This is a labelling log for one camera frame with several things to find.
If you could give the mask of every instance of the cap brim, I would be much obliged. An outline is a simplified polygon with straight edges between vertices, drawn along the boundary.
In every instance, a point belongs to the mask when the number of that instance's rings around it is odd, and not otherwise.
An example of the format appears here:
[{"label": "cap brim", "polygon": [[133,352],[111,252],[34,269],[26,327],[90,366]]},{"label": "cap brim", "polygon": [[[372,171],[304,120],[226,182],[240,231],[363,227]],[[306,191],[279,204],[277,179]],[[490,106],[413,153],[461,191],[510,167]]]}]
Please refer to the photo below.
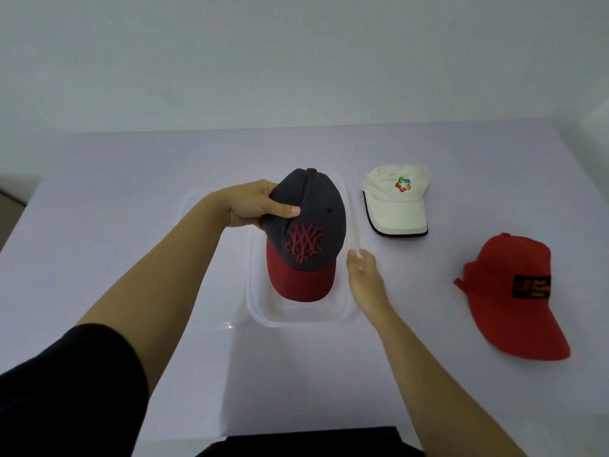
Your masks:
[{"label": "cap brim", "polygon": [[424,236],[428,233],[423,199],[413,202],[384,202],[363,193],[372,227],[389,236]]},{"label": "cap brim", "polygon": [[273,288],[288,300],[310,302],[324,298],[334,284],[336,260],[318,271],[302,271],[286,265],[267,238],[267,269]]},{"label": "cap brim", "polygon": [[560,361],[571,355],[569,344],[549,307],[510,311],[479,294],[467,294],[471,314],[480,332],[501,351],[519,358]]}]

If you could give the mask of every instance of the black brim edge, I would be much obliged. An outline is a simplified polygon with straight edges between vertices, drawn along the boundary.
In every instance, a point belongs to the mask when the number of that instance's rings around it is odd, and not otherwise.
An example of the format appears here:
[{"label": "black brim edge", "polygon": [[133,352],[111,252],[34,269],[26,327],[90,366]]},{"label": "black brim edge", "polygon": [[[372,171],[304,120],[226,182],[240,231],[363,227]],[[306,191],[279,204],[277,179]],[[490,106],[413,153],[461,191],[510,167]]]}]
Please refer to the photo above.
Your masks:
[{"label": "black brim edge", "polygon": [[366,202],[366,193],[362,191],[362,194],[363,194],[363,204],[366,207],[366,216],[368,217],[368,222],[370,223],[370,227],[379,236],[383,236],[383,237],[395,237],[395,238],[400,238],[400,237],[423,237],[423,236],[426,236],[429,233],[429,226],[427,227],[427,230],[425,232],[423,232],[423,233],[417,233],[417,234],[385,234],[385,233],[380,232],[377,228],[375,228],[374,224],[372,224],[372,220],[370,219],[370,214],[368,213],[368,203]]}]

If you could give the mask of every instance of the white brim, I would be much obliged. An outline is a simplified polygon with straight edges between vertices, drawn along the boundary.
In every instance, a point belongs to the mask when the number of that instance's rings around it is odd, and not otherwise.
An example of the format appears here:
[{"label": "white brim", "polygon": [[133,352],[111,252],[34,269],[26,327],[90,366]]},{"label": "white brim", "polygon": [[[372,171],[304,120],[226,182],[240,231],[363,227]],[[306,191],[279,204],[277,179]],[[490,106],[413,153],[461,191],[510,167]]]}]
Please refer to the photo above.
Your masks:
[{"label": "white brim", "polygon": [[383,202],[364,193],[366,210],[374,229],[390,236],[424,235],[428,232],[425,204],[414,202]]}]

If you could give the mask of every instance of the white cap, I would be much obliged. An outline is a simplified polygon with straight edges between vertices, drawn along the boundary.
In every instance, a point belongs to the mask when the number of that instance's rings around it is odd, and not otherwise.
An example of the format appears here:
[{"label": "white cap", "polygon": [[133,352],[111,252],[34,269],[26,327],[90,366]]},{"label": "white cap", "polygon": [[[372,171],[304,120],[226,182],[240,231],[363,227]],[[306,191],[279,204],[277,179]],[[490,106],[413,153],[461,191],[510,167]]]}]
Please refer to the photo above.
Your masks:
[{"label": "white cap", "polygon": [[363,179],[363,198],[372,228],[384,236],[424,236],[428,232],[422,198],[429,184],[424,166],[385,165]]}]

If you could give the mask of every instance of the black sleeve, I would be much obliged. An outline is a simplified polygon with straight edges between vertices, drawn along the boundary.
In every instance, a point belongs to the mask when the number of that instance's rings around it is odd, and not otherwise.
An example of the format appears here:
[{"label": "black sleeve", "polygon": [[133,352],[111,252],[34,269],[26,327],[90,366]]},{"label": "black sleeve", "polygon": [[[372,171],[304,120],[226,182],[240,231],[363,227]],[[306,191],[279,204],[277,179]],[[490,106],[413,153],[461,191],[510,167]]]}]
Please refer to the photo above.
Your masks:
[{"label": "black sleeve", "polygon": [[147,406],[131,345],[104,325],[78,325],[0,375],[3,453],[131,455]]}]

